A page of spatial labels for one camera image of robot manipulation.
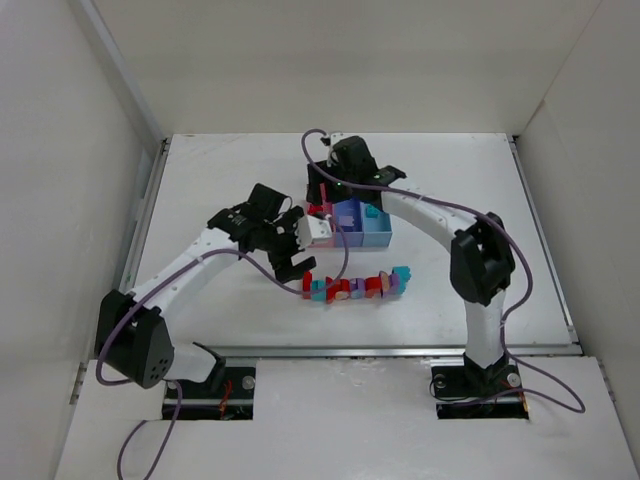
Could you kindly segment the red round lego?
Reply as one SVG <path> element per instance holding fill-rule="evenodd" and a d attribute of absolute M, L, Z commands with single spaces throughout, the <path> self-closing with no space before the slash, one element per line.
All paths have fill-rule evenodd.
<path fill-rule="evenodd" d="M 323 203 L 321 205 L 314 205 L 309 203 L 307 206 L 308 215 L 327 215 L 331 213 L 331 204 Z"/>

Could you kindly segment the lilac lego brick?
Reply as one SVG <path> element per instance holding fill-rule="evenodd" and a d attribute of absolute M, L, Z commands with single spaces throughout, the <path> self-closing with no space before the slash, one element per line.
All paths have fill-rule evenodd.
<path fill-rule="evenodd" d="M 352 215 L 340 215 L 338 223 L 345 231 L 354 231 L 357 228 L 357 222 Z"/>

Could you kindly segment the teal lego brick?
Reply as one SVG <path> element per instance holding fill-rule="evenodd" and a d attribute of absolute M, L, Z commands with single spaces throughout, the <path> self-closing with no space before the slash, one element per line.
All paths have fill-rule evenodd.
<path fill-rule="evenodd" d="M 369 219 L 378 218 L 380 215 L 380 211 L 372 205 L 367 205 L 365 207 L 365 217 Z"/>

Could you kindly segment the red lego pile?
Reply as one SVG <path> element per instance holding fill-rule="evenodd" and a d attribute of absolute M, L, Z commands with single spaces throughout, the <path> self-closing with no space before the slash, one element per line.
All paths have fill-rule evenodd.
<path fill-rule="evenodd" d="M 331 304 L 343 300 L 399 297 L 405 293 L 411 277 L 408 266 L 395 266 L 390 273 L 380 271 L 377 276 L 340 280 L 331 277 L 316 280 L 306 272 L 301 287 L 304 299 Z"/>

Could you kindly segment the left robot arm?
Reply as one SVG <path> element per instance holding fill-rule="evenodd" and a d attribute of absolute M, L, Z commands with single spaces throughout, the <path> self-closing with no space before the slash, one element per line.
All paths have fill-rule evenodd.
<path fill-rule="evenodd" d="M 117 385 L 149 389 L 162 381 L 187 381 L 213 392 L 223 381 L 225 359 L 200 341 L 178 343 L 180 312 L 215 277 L 250 253 L 267 254 L 267 277 L 287 284 L 315 267 L 309 257 L 292 259 L 327 239 L 330 223 L 296 206 L 281 209 L 286 197 L 256 184 L 247 201 L 220 210 L 167 267 L 127 292 L 110 291 L 101 301 L 95 340 L 96 378 L 104 386 L 104 366 L 120 374 Z"/>

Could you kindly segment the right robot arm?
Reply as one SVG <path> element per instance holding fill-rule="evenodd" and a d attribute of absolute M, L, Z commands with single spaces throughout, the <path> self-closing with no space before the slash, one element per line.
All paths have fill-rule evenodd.
<path fill-rule="evenodd" d="M 499 216 L 468 213 L 440 200 L 428 200 L 410 186 L 403 171 L 379 167 L 365 140 L 318 130 L 325 160 L 307 167 L 307 200 L 339 203 L 355 198 L 397 217 L 439 243 L 450 255 L 449 279 L 463 299 L 467 341 L 463 354 L 463 396 L 497 393 L 508 375 L 501 341 L 506 289 L 515 262 L 500 230 Z"/>

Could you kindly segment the pink container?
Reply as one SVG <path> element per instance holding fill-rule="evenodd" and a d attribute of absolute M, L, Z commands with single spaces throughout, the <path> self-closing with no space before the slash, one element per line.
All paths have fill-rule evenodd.
<path fill-rule="evenodd" d="M 333 240 L 332 215 L 324 205 L 309 203 L 301 220 L 299 236 L 304 246 L 328 245 Z"/>

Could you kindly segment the purple-blue container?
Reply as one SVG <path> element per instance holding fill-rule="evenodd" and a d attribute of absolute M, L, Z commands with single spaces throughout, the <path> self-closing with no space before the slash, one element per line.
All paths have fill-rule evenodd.
<path fill-rule="evenodd" d="M 360 202 L 357 199 L 345 200 L 333 205 L 333 217 L 336 223 L 345 233 L 345 240 L 340 233 L 335 234 L 334 245 L 349 248 L 360 248 L 363 246 L 364 230 L 362 225 L 362 212 Z"/>

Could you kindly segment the light blue container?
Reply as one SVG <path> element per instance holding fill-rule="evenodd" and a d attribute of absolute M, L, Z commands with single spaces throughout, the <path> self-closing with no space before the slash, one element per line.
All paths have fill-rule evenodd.
<path fill-rule="evenodd" d="M 382 211 L 378 218 L 365 217 L 365 207 L 370 204 L 361 204 L 362 215 L 362 246 L 365 248 L 388 248 L 392 238 L 390 216 Z"/>

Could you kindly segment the aluminium rail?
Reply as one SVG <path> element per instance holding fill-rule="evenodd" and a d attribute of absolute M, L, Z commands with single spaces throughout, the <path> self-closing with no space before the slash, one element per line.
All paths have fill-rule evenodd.
<path fill-rule="evenodd" d="M 460 357 L 462 347 L 328 347 L 328 346 L 210 346 L 214 352 L 225 357 L 242 358 L 411 358 L 411 357 Z M 577 343 L 565 345 L 516 345 L 509 351 L 518 357 L 531 356 L 581 356 L 583 350 Z"/>

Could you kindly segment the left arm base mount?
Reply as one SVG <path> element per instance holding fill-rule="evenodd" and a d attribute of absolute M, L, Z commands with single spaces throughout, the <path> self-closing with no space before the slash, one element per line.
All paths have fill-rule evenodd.
<path fill-rule="evenodd" d="M 181 380 L 182 402 L 173 387 L 165 389 L 161 414 L 171 420 L 175 411 L 185 421 L 248 421 L 253 419 L 256 363 L 234 360 L 227 366 L 221 384 L 211 391 L 202 384 Z"/>

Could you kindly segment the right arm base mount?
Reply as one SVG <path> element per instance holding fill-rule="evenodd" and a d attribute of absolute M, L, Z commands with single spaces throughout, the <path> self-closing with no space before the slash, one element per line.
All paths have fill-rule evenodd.
<path fill-rule="evenodd" d="M 475 385 L 463 365 L 431 368 L 429 384 L 439 420 L 528 420 L 529 412 L 518 368 L 511 364 L 486 386 Z"/>

